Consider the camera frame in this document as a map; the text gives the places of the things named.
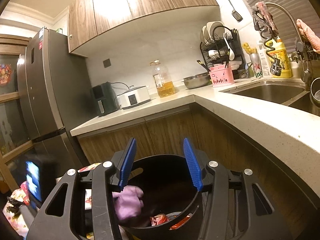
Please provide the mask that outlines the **pink utensil holder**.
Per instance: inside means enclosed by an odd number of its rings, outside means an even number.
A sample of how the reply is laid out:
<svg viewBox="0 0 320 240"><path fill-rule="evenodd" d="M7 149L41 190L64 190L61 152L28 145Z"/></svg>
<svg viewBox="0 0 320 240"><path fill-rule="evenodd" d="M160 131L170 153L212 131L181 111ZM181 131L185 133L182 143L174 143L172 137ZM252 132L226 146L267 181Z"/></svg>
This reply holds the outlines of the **pink utensil holder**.
<svg viewBox="0 0 320 240"><path fill-rule="evenodd" d="M210 79L213 87L228 86L234 84L232 70L226 64L218 64L209 68Z"/></svg>

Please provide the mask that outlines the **grey refrigerator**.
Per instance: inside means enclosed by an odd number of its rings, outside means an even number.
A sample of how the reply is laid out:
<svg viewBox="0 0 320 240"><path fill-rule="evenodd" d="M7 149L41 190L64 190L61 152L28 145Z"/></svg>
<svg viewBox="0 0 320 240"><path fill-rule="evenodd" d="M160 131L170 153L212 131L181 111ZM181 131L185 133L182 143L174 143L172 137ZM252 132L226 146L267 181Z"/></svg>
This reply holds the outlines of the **grey refrigerator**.
<svg viewBox="0 0 320 240"><path fill-rule="evenodd" d="M70 54L67 36L43 27L17 64L20 106L37 154L59 164L59 173L89 164L71 130L96 116L84 57Z"/></svg>

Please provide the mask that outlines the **white rice cooker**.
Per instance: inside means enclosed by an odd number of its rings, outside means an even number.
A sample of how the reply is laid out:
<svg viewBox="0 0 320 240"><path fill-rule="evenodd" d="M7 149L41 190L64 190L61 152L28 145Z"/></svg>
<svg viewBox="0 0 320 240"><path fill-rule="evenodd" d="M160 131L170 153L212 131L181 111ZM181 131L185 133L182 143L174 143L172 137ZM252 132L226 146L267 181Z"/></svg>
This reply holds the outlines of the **white rice cooker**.
<svg viewBox="0 0 320 240"><path fill-rule="evenodd" d="M146 86L133 87L117 95L121 109L130 109L151 101Z"/></svg>

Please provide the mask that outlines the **wooden upper cabinet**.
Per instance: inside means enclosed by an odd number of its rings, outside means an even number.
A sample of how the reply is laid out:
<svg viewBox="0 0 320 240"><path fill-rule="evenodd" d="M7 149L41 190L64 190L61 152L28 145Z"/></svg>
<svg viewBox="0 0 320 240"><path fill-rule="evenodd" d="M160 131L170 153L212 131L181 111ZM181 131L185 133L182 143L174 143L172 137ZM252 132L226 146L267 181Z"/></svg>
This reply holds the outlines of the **wooden upper cabinet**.
<svg viewBox="0 0 320 240"><path fill-rule="evenodd" d="M216 0L75 0L68 6L68 50L77 54L90 40L122 24L175 9L218 8Z"/></svg>

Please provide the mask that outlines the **wooden lower cabinet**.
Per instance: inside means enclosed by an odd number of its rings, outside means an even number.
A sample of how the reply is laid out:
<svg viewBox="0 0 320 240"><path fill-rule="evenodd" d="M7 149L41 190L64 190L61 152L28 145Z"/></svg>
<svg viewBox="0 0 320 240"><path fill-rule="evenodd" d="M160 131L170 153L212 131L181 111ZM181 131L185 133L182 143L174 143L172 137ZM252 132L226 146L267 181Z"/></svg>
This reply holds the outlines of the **wooden lower cabinet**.
<svg viewBox="0 0 320 240"><path fill-rule="evenodd" d="M184 138L230 170L250 168L284 216L295 239L319 239L319 197L278 157L216 114L195 103L78 136L90 163L108 160L130 138L136 158L182 155Z"/></svg>

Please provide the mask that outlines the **window blinds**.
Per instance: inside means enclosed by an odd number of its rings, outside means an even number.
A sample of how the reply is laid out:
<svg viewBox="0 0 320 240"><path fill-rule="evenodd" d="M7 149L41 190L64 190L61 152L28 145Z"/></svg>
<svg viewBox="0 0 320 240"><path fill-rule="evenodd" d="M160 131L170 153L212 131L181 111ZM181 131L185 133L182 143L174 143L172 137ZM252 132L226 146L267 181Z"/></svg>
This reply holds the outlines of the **window blinds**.
<svg viewBox="0 0 320 240"><path fill-rule="evenodd" d="M250 8L259 1L272 2L281 5L295 20L298 18L301 19L317 36L319 36L319 15L309 0L245 0ZM273 16L274 22L279 31L279 37L284 42L287 51L294 51L296 47L297 33L289 17L280 9L275 7L269 7L269 11Z"/></svg>

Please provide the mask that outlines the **black air fryer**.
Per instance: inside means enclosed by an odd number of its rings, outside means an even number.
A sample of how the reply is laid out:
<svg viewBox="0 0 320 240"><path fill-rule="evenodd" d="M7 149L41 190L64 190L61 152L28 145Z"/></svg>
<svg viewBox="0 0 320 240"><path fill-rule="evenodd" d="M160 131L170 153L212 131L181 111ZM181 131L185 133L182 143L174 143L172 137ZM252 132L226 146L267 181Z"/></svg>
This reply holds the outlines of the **black air fryer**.
<svg viewBox="0 0 320 240"><path fill-rule="evenodd" d="M118 110L116 94L110 82L102 83L92 88L97 115L106 116Z"/></svg>

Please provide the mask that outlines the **steel sink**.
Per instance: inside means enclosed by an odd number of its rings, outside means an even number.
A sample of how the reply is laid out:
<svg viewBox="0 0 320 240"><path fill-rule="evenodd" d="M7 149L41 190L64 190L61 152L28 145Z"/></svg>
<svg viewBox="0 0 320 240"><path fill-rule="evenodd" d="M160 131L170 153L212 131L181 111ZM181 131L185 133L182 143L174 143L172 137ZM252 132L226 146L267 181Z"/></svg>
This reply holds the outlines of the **steel sink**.
<svg viewBox="0 0 320 240"><path fill-rule="evenodd" d="M319 116L319 108L311 102L310 92L300 82L257 81L222 92L278 103Z"/></svg>

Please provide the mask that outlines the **wall socket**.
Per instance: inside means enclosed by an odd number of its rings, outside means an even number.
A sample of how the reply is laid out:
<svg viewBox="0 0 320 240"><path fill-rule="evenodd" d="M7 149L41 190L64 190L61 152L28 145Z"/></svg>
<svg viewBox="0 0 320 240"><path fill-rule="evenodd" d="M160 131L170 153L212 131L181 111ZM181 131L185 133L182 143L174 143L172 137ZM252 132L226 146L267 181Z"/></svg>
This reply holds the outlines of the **wall socket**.
<svg viewBox="0 0 320 240"><path fill-rule="evenodd" d="M110 67L111 66L111 60L106 59L103 61L104 68Z"/></svg>

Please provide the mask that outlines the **red white plastic wrapper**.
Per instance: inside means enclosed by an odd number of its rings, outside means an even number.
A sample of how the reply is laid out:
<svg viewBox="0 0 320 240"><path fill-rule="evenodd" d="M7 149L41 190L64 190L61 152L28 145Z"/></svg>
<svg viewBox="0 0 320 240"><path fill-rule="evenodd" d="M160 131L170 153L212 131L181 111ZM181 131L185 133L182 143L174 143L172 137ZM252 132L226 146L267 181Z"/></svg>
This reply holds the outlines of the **red white plastic wrapper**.
<svg viewBox="0 0 320 240"><path fill-rule="evenodd" d="M150 217L151 226L157 226L161 225L163 223L166 223L170 220L175 219L181 212L172 212L169 214L161 213L159 215Z"/></svg>

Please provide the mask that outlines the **wooden framed glass door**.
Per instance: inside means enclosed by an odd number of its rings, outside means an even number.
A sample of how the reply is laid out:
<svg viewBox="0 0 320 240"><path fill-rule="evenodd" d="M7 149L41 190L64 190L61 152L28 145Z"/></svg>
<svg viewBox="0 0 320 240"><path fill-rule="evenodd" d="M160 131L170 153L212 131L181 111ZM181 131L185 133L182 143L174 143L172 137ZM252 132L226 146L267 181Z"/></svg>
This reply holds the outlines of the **wooden framed glass door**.
<svg viewBox="0 0 320 240"><path fill-rule="evenodd" d="M30 38L1 35L1 180L11 191L25 181L25 155L33 149L20 106L17 64Z"/></svg>

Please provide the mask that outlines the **hanging spatula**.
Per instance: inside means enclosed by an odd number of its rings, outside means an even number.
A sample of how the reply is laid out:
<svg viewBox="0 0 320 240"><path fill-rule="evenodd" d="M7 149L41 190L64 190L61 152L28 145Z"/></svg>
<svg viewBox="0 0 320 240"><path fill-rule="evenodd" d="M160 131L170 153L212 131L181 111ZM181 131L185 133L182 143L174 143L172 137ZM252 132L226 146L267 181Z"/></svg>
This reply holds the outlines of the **hanging spatula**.
<svg viewBox="0 0 320 240"><path fill-rule="evenodd" d="M232 16L235 18L235 20L237 22L241 22L243 20L243 17L235 10L234 6L232 5L231 1L230 0L227 0L231 7L232 7Z"/></svg>

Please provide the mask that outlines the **cooking oil bottle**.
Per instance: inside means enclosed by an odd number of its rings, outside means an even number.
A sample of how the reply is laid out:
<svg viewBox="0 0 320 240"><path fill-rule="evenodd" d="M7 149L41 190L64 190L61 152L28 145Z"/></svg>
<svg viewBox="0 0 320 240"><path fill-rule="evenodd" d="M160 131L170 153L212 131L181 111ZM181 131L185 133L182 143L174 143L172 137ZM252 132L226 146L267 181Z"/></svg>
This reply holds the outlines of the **cooking oil bottle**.
<svg viewBox="0 0 320 240"><path fill-rule="evenodd" d="M175 94L175 87L166 65L159 60L150 62L153 68L153 80L157 89L158 96L164 98Z"/></svg>

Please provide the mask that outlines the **stainless steel bowl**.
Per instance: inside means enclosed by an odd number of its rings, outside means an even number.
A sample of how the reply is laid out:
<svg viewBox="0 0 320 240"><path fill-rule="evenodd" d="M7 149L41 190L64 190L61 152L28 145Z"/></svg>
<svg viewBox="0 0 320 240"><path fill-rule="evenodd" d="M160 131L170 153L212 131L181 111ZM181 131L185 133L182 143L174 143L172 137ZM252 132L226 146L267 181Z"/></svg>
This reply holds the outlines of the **stainless steel bowl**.
<svg viewBox="0 0 320 240"><path fill-rule="evenodd" d="M200 88L212 84L208 72L186 77L183 79L183 83L188 89Z"/></svg>

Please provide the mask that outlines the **steel kitchen faucet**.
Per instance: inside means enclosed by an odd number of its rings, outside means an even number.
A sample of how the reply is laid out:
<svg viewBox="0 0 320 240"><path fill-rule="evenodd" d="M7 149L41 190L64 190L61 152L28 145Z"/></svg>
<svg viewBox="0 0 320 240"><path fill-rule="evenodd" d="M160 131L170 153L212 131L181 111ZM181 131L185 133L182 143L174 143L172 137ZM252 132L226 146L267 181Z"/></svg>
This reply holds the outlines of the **steel kitchen faucet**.
<svg viewBox="0 0 320 240"><path fill-rule="evenodd" d="M300 34L296 20L289 11L276 3L260 1L253 5L252 17L254 28L259 32L264 45L269 40L276 42L279 36L284 39L302 66L301 80L306 86L311 86L313 72L306 49L306 38Z"/></svg>

